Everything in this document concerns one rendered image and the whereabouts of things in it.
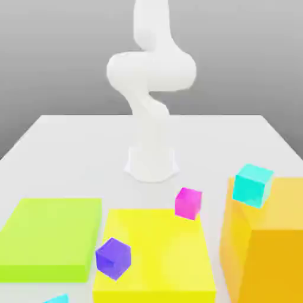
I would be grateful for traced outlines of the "small magenta cube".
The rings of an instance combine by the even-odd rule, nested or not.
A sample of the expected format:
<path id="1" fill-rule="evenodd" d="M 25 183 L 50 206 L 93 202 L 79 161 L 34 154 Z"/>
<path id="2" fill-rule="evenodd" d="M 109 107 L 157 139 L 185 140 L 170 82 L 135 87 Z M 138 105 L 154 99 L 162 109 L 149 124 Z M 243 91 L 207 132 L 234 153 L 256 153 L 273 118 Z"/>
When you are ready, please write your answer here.
<path id="1" fill-rule="evenodd" d="M 175 199 L 175 214 L 177 216 L 195 220 L 201 210 L 202 191 L 182 188 Z"/>

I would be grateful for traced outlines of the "small cyan cube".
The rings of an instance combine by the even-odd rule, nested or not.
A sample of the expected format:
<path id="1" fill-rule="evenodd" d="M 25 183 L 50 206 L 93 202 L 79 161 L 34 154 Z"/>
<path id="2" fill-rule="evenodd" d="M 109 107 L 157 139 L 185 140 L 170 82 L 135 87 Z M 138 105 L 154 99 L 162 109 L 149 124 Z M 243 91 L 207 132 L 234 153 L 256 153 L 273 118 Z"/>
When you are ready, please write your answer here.
<path id="1" fill-rule="evenodd" d="M 261 209 L 270 195 L 274 171 L 253 164 L 244 165 L 236 174 L 232 198 Z"/>
<path id="2" fill-rule="evenodd" d="M 46 300 L 43 303 L 69 303 L 69 296 L 68 294 L 62 294 L 49 300 Z"/>

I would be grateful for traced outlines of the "small purple cube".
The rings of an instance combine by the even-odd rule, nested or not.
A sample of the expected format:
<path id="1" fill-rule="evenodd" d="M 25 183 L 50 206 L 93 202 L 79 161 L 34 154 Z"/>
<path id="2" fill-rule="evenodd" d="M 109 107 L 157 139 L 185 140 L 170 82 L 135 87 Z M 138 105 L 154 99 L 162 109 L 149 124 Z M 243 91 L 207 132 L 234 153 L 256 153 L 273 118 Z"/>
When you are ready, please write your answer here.
<path id="1" fill-rule="evenodd" d="M 131 266 L 131 247 L 111 237 L 95 251 L 97 269 L 113 280 Z"/>

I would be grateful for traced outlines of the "large yellow box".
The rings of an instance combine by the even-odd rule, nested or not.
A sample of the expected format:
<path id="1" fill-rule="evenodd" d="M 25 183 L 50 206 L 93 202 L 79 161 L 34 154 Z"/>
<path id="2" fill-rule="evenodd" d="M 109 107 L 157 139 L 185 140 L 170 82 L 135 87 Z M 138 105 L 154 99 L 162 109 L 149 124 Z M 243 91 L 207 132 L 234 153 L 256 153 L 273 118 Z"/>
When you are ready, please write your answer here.
<path id="1" fill-rule="evenodd" d="M 215 303 L 201 219 L 173 209 L 110 209 L 102 241 L 131 247 L 131 266 L 113 280 L 97 271 L 94 303 Z"/>

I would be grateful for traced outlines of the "large lime green box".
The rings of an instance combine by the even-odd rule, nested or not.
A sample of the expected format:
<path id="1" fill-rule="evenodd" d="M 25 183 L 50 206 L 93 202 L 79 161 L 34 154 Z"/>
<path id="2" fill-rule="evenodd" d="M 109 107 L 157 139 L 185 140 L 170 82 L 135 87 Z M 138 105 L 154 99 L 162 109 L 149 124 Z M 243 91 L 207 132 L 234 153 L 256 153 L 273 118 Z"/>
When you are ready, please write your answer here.
<path id="1" fill-rule="evenodd" d="M 86 282 L 99 198 L 23 198 L 0 231 L 0 282 Z"/>

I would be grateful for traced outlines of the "large orange box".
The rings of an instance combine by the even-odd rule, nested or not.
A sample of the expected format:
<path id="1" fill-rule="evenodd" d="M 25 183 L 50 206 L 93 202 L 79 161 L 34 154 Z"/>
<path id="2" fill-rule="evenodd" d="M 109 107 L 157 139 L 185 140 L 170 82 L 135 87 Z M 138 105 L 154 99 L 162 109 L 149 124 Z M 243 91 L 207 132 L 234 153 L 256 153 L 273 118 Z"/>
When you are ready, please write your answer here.
<path id="1" fill-rule="evenodd" d="M 303 178 L 274 178 L 261 209 L 233 188 L 230 178 L 220 240 L 231 303 L 303 303 Z"/>

